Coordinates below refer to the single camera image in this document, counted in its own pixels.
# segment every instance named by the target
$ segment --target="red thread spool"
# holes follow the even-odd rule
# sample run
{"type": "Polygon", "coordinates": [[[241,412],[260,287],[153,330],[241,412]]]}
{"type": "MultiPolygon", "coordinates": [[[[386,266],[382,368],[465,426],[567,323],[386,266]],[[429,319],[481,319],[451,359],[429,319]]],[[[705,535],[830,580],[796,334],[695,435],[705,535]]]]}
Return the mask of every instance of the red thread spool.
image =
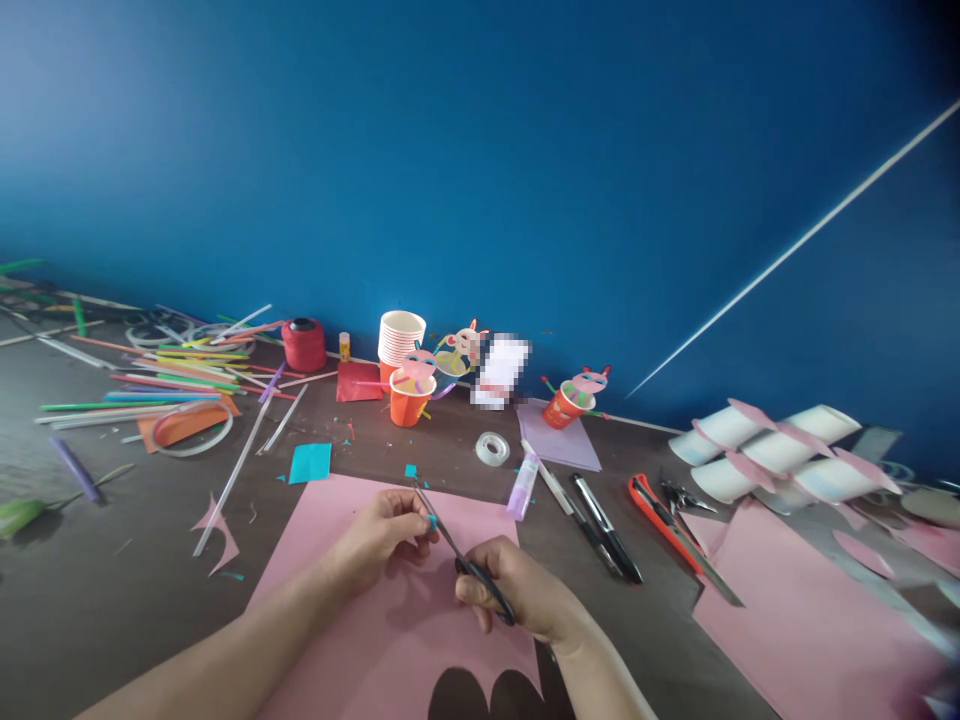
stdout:
{"type": "Polygon", "coordinates": [[[310,318],[296,318],[283,326],[287,365],[300,372],[314,372],[327,364],[323,325],[310,318]]]}

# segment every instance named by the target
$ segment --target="black pen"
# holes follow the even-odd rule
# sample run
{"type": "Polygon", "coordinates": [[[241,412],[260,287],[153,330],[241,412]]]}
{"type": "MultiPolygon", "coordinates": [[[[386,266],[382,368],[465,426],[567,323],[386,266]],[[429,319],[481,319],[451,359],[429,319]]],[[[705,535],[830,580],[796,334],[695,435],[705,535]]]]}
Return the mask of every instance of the black pen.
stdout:
{"type": "Polygon", "coordinates": [[[587,510],[593,515],[594,522],[597,523],[597,527],[600,529],[600,537],[603,540],[603,544],[607,546],[607,550],[610,551],[610,555],[613,556],[617,565],[623,570],[623,574],[627,580],[638,585],[642,583],[643,576],[640,575],[636,564],[630,559],[630,555],[627,554],[627,549],[623,547],[623,543],[620,542],[620,536],[617,535],[617,531],[614,529],[607,514],[603,511],[603,508],[600,507],[600,503],[597,502],[593,493],[590,492],[587,481],[583,479],[580,473],[574,473],[573,484],[576,485],[577,490],[580,491],[587,510]]]}

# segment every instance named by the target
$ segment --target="hand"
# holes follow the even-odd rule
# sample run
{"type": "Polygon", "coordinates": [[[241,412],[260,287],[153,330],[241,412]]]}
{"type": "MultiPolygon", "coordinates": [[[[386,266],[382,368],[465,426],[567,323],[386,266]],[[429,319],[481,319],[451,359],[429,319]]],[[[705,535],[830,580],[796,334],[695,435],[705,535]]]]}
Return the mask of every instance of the hand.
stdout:
{"type": "MultiPolygon", "coordinates": [[[[589,618],[570,589],[532,557],[503,537],[488,540],[467,553],[467,559],[484,568],[504,594],[517,622],[541,642],[557,645],[575,642],[575,630],[589,618]]],[[[502,608],[475,577],[457,578],[457,600],[473,607],[480,630],[493,627],[493,613],[502,608]]]]}
{"type": "Polygon", "coordinates": [[[397,556],[421,566],[440,534],[413,490],[384,490],[365,507],[331,548],[333,574],[355,597],[377,584],[387,561],[397,556]]]}

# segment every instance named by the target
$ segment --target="cartoon face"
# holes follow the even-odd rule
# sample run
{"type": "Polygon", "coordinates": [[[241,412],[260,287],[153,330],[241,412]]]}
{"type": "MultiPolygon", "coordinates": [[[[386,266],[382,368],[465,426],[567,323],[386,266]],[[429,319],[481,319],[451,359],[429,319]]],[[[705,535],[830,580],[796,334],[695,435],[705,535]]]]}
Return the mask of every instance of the cartoon face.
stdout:
{"type": "Polygon", "coordinates": [[[607,377],[610,375],[610,366],[607,365],[602,373],[591,372],[586,365],[583,372],[573,378],[573,386],[580,392],[598,393],[607,387],[607,377]]]}
{"type": "Polygon", "coordinates": [[[420,343],[416,343],[416,348],[407,353],[400,363],[400,368],[404,376],[411,380],[425,380],[437,369],[437,360],[432,352],[422,350],[420,343]]]}

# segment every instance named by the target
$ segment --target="orange paper cup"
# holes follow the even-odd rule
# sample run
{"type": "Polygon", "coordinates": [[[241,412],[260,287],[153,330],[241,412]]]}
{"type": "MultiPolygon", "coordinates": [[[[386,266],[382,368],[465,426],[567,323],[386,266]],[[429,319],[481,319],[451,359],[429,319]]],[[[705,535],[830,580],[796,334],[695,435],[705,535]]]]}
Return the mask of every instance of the orange paper cup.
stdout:
{"type": "Polygon", "coordinates": [[[390,419],[395,425],[400,427],[413,427],[417,424],[420,416],[423,415],[423,409],[427,406],[427,401],[437,389],[437,379],[429,377],[421,380],[421,387],[426,387],[427,392],[418,393],[412,386],[410,380],[404,380],[400,383],[404,388],[401,390],[394,384],[394,379],[399,377],[400,370],[394,370],[390,375],[390,419]]]}
{"type": "Polygon", "coordinates": [[[584,393],[586,397],[589,398],[587,400],[587,407],[580,407],[567,397],[569,393],[576,394],[579,392],[579,390],[573,387],[572,381],[563,381],[560,389],[557,390],[557,394],[553,396],[553,400],[543,409],[543,419],[547,425],[557,430],[563,430],[585,412],[593,410],[597,406],[597,398],[591,393],[584,393]]]}

